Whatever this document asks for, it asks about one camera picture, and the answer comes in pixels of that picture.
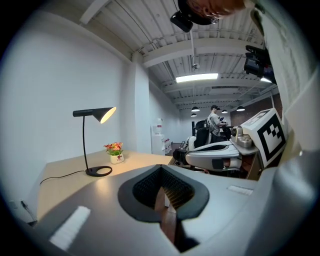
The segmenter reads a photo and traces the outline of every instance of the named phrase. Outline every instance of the desk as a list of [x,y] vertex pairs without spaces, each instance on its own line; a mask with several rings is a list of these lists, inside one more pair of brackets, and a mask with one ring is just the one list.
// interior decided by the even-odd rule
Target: desk
[[[110,156],[105,151],[87,154],[89,167],[110,166],[112,173],[108,176],[122,174],[133,169],[156,164],[168,165],[172,156],[124,151],[124,162],[110,163]],[[43,180],[49,177],[63,176],[86,168],[84,156],[47,163]],[[92,177],[85,172],[78,172],[63,178],[51,178],[44,181],[39,189],[37,219],[40,220],[50,209],[83,188],[85,185],[105,177]]]

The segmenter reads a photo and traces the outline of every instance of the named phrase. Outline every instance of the fluorescent light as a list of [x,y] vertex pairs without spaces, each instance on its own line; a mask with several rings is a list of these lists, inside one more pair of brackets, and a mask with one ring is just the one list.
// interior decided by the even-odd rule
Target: fluorescent light
[[188,81],[196,81],[196,80],[208,80],[208,79],[217,79],[218,73],[210,73],[210,74],[192,74],[186,76],[177,77],[175,80],[177,83],[188,82]]
[[264,78],[264,77],[262,77],[262,78],[260,79],[260,81],[262,81],[262,82],[267,82],[267,83],[272,83],[269,79],[266,79],[266,78]]

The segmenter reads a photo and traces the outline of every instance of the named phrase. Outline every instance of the ceiling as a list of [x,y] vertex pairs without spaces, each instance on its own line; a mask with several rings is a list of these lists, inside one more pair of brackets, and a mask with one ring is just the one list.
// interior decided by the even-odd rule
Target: ceiling
[[177,84],[191,74],[190,33],[170,22],[177,0],[56,0],[43,9],[93,32],[128,59],[143,56],[152,83],[179,109],[212,104],[226,109],[248,104],[277,86],[244,72],[245,46],[263,47],[264,40],[250,18],[250,10],[207,26],[194,25],[195,73],[218,73],[218,79]]

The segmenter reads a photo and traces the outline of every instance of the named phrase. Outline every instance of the cap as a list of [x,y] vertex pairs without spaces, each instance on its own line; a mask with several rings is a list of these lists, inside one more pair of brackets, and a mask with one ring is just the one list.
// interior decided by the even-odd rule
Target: cap
[[201,16],[199,16],[198,14],[196,14],[187,4],[188,0],[178,0],[178,6],[180,9],[180,12],[183,14],[183,16],[185,16],[189,21],[196,23],[198,25],[210,25],[210,24],[214,24],[216,22],[218,22],[218,19],[216,18],[203,18]]
[[213,110],[213,109],[220,110],[220,108],[217,105],[212,105],[211,110]]

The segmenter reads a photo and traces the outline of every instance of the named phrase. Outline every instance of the power outlet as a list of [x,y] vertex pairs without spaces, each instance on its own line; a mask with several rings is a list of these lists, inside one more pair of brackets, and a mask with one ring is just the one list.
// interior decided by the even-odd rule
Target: power outlet
[[9,201],[9,207],[11,208],[11,209],[18,209],[18,207],[17,207],[17,205],[16,205],[16,202],[15,201],[13,201],[13,200],[10,200]]

